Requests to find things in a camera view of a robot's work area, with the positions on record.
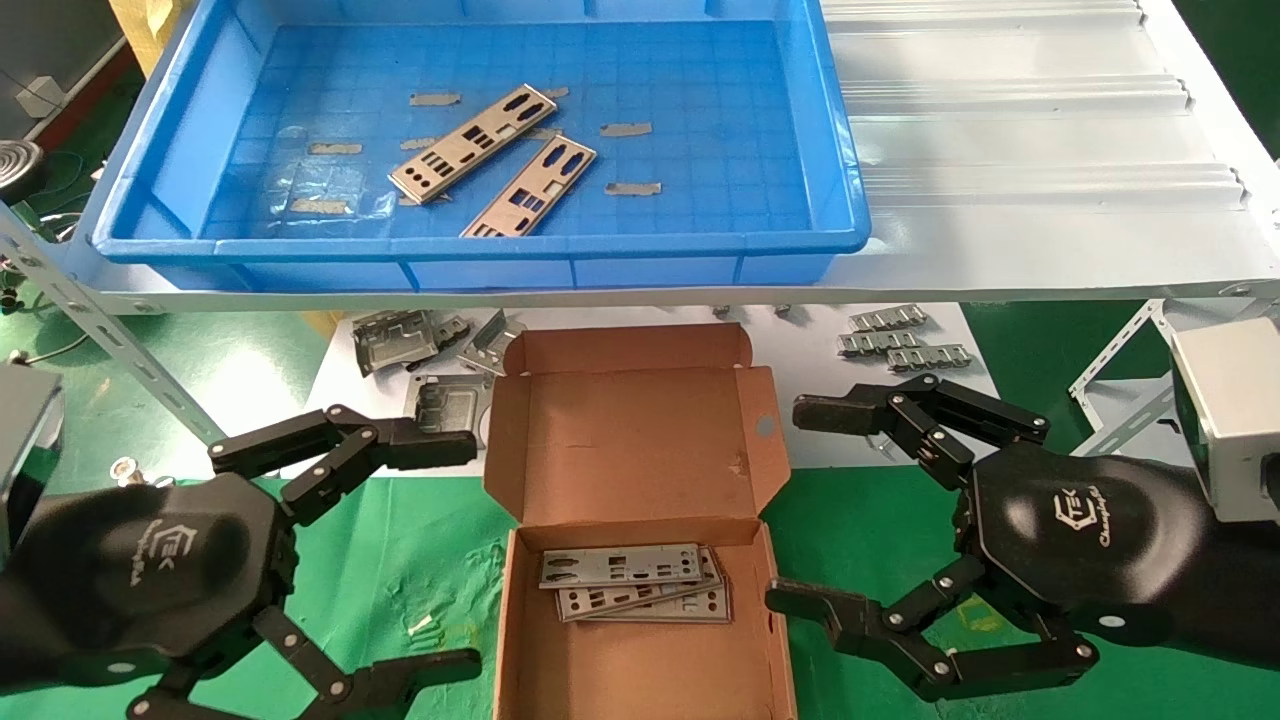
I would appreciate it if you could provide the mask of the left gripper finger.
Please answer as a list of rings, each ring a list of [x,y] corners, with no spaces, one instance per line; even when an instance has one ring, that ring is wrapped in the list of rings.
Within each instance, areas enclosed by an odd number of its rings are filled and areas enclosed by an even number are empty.
[[[292,523],[307,527],[375,471],[462,466],[477,457],[477,439],[471,430],[425,432],[408,416],[371,419],[334,405],[223,439],[207,455],[214,471],[246,479],[312,459],[280,498]]]

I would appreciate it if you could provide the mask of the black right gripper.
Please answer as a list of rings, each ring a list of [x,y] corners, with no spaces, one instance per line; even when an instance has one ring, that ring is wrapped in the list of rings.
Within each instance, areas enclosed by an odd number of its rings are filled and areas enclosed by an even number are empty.
[[[765,587],[772,612],[819,624],[835,652],[882,665],[920,700],[1070,685],[1100,660],[1076,632],[1277,667],[1277,524],[1219,520],[1192,469],[1050,452],[1047,419],[933,374],[800,395],[794,425],[886,436],[945,489],[966,487],[969,555],[890,606],[782,577]],[[975,464],[959,436],[1002,450]],[[1038,639],[932,644],[925,630],[975,592]]]

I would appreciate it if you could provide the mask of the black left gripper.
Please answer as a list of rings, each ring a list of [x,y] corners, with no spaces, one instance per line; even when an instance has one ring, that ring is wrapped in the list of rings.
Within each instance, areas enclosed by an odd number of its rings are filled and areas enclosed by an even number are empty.
[[[280,607],[298,561],[278,502],[233,474],[42,498],[3,569],[3,693],[164,673],[129,719],[239,719],[189,694],[262,641],[316,691],[300,719],[404,719],[480,675],[472,648],[343,673]]]

